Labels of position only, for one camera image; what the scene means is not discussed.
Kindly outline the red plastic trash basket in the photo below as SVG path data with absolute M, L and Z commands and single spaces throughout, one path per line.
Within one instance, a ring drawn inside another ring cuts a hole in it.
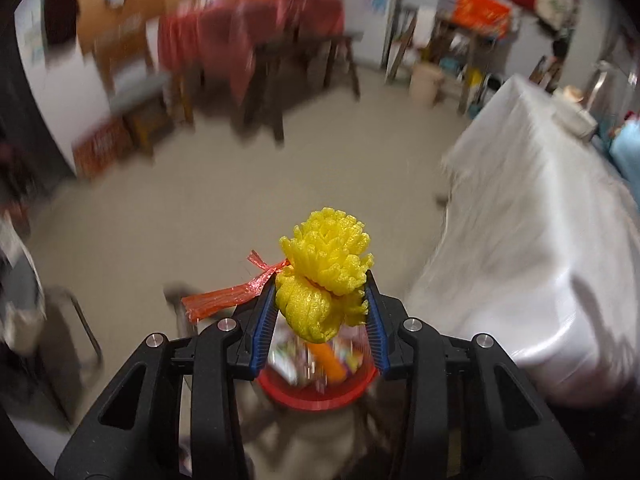
M 343 327 L 326 344 L 308 344 L 280 326 L 257 382 L 286 408 L 323 412 L 357 401 L 377 374 L 362 326 Z

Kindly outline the white bed sheet tablecloth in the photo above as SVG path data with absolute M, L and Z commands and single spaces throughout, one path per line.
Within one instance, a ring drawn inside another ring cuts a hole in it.
M 405 296 L 439 333 L 493 336 L 550 401 L 639 379 L 639 213 L 624 181 L 510 78 L 442 160 L 442 238 Z

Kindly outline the red cardboard box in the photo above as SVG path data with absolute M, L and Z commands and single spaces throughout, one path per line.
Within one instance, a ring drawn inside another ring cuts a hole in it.
M 73 144 L 76 174 L 84 180 L 99 177 L 133 149 L 125 122 L 112 118 Z

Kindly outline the white ceramic bowl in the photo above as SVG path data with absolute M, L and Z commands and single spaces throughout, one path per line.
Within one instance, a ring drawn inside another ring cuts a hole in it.
M 598 123 L 579 103 L 567 99 L 563 93 L 552 96 L 553 120 L 567 133 L 588 142 L 596 133 Z

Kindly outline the wooden chair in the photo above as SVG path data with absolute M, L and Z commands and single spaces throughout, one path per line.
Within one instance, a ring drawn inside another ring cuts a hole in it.
M 94 42 L 92 56 L 110 112 L 122 119 L 143 154 L 154 155 L 155 133 L 178 113 L 194 124 L 186 80 L 155 64 L 144 23 L 129 21 L 107 32 Z

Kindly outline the beige plastic bucket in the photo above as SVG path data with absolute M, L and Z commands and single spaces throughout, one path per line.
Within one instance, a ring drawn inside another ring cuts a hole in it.
M 416 63 L 412 69 L 409 96 L 414 102 L 433 107 L 444 78 L 444 73 L 437 65 Z

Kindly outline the wooden bench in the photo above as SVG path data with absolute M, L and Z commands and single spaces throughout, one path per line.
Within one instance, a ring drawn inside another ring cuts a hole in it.
M 240 108 L 243 131 L 267 127 L 277 144 L 284 143 L 284 112 L 290 107 L 320 96 L 333 84 L 333 73 L 343 67 L 355 100 L 361 98 L 354 44 L 361 32 L 337 35 L 292 34 L 254 47 L 254 75 Z

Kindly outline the red tablecloth dining table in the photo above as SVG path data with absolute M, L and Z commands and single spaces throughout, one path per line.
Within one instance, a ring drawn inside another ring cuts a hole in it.
M 241 103 L 255 71 L 254 49 L 289 28 L 330 36 L 344 30 L 343 0 L 218 0 L 158 21 L 158 62 L 181 73 L 199 67 L 227 81 Z

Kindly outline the white refrigerator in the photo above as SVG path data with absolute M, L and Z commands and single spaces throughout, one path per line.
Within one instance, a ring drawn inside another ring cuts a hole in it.
M 355 60 L 385 70 L 400 0 L 343 0 L 343 3 L 345 28 L 360 35 L 354 45 Z

